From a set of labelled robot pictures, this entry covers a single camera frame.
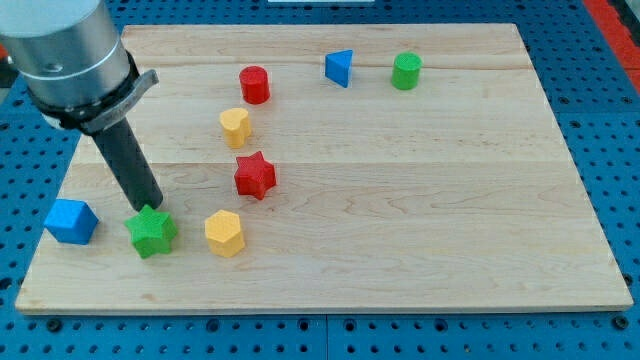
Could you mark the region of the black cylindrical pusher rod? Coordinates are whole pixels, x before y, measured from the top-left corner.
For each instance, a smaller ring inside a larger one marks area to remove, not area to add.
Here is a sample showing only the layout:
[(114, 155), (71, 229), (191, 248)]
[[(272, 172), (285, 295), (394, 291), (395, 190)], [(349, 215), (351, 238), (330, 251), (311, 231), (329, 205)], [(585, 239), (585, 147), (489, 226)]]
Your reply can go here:
[(131, 207), (158, 208), (162, 191), (126, 118), (93, 137)]

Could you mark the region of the grey metal flange mount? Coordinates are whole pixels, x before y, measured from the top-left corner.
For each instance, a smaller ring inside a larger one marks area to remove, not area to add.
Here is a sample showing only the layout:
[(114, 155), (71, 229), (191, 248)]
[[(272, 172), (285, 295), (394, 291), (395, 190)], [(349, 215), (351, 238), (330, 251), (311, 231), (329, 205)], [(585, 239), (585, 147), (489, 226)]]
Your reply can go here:
[(41, 97), (30, 91), (30, 98), (47, 122), (55, 128), (79, 130), (83, 134), (98, 134), (116, 125), (141, 100), (146, 91), (159, 83), (155, 70), (140, 74), (137, 64), (129, 51), (129, 74), (113, 91), (96, 102), (61, 107), (47, 104)]

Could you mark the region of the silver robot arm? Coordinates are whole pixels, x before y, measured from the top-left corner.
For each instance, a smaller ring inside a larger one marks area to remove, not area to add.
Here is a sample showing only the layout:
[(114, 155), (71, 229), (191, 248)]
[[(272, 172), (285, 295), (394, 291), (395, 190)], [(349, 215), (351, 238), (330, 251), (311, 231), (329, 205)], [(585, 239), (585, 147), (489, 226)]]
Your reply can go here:
[(163, 194), (126, 119), (158, 83), (140, 72), (103, 0), (2, 0), (1, 43), (53, 127), (91, 137), (131, 207)]

